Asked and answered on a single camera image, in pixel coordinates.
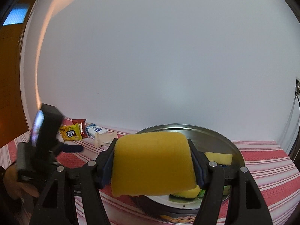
metal screw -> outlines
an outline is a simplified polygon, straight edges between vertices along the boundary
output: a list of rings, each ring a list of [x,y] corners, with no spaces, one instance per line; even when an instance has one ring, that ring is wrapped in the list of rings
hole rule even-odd
[[[240,168],[240,170],[241,170],[243,173],[248,172],[248,168],[246,168],[245,166],[242,166],[242,167]]]
[[[214,162],[214,161],[210,161],[208,163],[208,165],[211,166],[211,167],[216,167],[218,164],[216,162]]]
[[[96,165],[96,162],[94,160],[91,160],[88,162],[88,166],[93,167]]]
[[[58,166],[56,170],[60,173],[64,170],[64,167],[63,166]]]

hand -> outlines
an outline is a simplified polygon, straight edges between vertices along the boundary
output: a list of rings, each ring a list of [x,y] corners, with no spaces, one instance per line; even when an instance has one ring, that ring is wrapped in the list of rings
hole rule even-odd
[[[17,178],[16,165],[12,165],[5,171],[3,184],[8,195],[16,200],[22,197],[22,191],[27,192],[31,196],[39,197],[39,192],[36,187],[27,183],[19,183]]]

red wrapper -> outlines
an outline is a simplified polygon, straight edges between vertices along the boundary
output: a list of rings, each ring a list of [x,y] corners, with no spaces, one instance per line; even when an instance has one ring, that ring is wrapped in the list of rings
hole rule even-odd
[[[73,124],[78,123],[79,129],[80,129],[80,134],[81,134],[82,138],[88,138],[88,136],[86,134],[86,127],[84,125],[85,121],[86,121],[86,119],[72,119]]]

wall socket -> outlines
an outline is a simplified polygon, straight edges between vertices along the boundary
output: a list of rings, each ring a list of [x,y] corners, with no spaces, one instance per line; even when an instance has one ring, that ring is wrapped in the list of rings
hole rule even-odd
[[[296,95],[300,95],[300,80],[296,79]]]

door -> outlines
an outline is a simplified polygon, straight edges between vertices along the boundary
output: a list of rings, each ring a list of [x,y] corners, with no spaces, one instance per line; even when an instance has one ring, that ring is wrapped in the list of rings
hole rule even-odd
[[[0,147],[28,131],[20,90],[23,34],[36,0],[20,0],[0,28]]]

